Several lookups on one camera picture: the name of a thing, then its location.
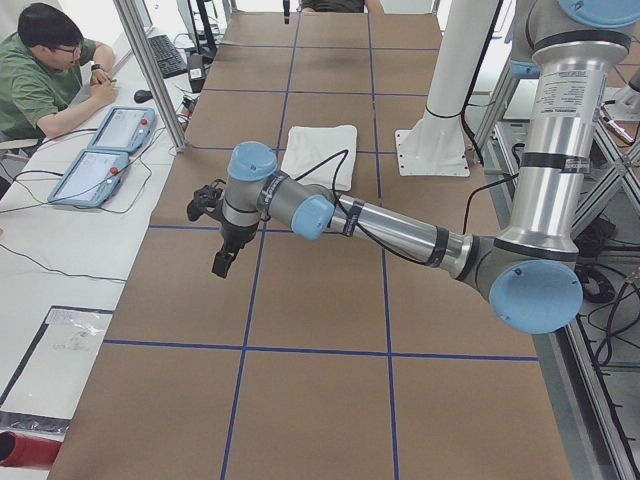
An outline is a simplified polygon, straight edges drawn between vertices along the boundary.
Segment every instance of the eyeglasses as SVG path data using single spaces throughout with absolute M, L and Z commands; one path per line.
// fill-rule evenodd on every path
M 72 50 L 68 50 L 68 49 L 62 48 L 62 47 L 56 47 L 56 48 L 54 48 L 54 50 L 60 50 L 62 52 L 70 53 L 74 57 L 79 57 L 80 56 L 81 47 L 75 47 Z

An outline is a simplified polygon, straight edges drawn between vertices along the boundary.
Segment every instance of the green shirt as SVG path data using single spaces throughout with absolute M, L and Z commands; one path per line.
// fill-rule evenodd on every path
M 82 87 L 80 65 L 95 50 L 95 42 L 85 39 L 80 61 L 60 71 L 39 61 L 17 33 L 0 43 L 0 132 L 13 139 L 44 138 L 38 120 L 69 106 Z
M 316 12 L 363 13 L 364 0 L 302 0 L 301 7 Z

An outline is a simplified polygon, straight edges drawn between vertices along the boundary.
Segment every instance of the blue tablet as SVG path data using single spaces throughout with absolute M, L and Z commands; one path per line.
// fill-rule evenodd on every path
M 90 148 L 135 152 L 156 124 L 152 108 L 111 107 L 89 142 Z
M 52 204 L 98 207 L 109 198 L 129 165 L 129 154 L 82 150 L 47 200 Z

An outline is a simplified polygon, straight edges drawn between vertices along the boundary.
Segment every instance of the black hair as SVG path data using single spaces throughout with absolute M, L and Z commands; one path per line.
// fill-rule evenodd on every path
M 84 39 L 73 20 L 45 3 L 32 3 L 22 11 L 18 35 L 27 47 L 42 45 L 50 49 L 80 45 Z

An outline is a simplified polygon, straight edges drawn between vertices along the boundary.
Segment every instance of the man's hand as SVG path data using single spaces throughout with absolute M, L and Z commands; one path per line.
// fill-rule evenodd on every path
M 101 85 L 103 83 L 111 83 L 111 77 L 101 68 L 96 68 L 91 72 L 91 85 Z
M 111 80 L 106 83 L 97 83 L 91 86 L 91 98 L 96 100 L 100 107 L 106 107 L 116 101 L 118 91 Z

